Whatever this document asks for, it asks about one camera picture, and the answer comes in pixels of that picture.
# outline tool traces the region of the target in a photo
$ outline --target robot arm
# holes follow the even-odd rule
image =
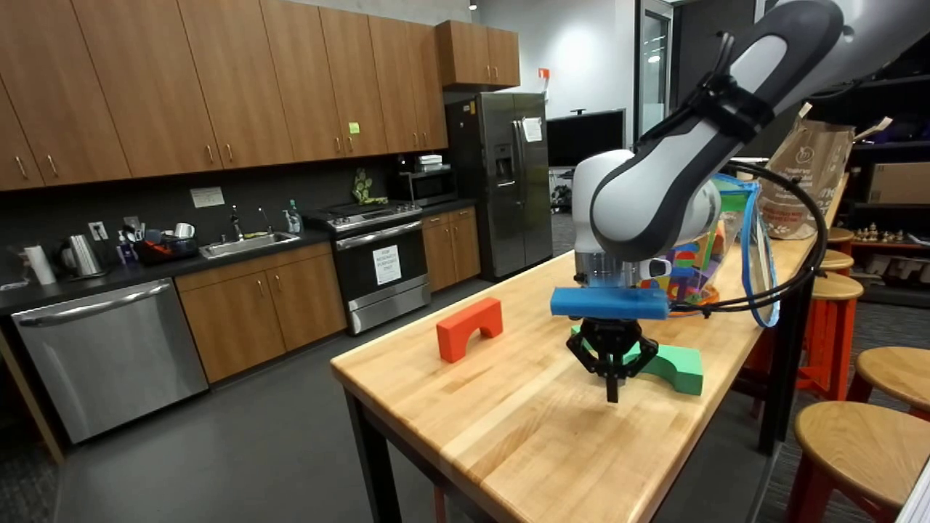
[[[717,75],[636,157],[596,165],[608,171],[578,165],[598,177],[580,181],[586,189],[575,199],[575,209],[591,209],[596,244],[611,258],[646,263],[701,234],[711,213],[701,209],[711,206],[701,187],[740,142],[804,97],[880,69],[930,29],[928,20],[928,0],[778,4],[734,37]]]
[[[559,289],[551,311],[580,316],[567,347],[608,382],[608,402],[656,356],[636,321],[668,315],[666,295],[639,283],[668,271],[660,258],[676,241],[717,222],[710,177],[784,109],[897,59],[930,29],[928,20],[928,0],[784,0],[727,40],[714,74],[649,132],[636,155],[608,152],[578,162],[575,263],[586,284]],[[641,359],[625,364],[636,344]]]

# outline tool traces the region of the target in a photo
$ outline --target orange block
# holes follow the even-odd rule
[[[480,300],[480,303],[469,306],[464,311],[455,311],[453,316],[442,321],[435,325],[439,359],[448,364],[461,360],[473,329],[480,329],[482,337],[498,337],[503,331],[498,300],[492,300],[492,298]]]

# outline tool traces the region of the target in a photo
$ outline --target stainless steel dishwasher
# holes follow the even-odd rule
[[[207,389],[171,280],[12,315],[69,441]]]

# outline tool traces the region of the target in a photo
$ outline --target metal table leg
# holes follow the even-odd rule
[[[390,467],[386,437],[373,425],[373,418],[367,417],[367,406],[355,395],[346,392],[346,402],[349,402],[361,475],[368,492],[373,520],[394,523],[402,520],[402,504],[397,504],[397,489]]]
[[[811,289],[813,280],[807,280],[797,295],[781,300],[781,324],[775,334],[772,372],[765,392],[765,418],[758,434],[758,450],[768,456],[772,456],[775,446],[784,441],[791,425],[793,382],[801,360]]]

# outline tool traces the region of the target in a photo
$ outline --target refrigerator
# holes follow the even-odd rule
[[[444,104],[448,161],[476,203],[482,276],[551,255],[543,93],[473,93]]]

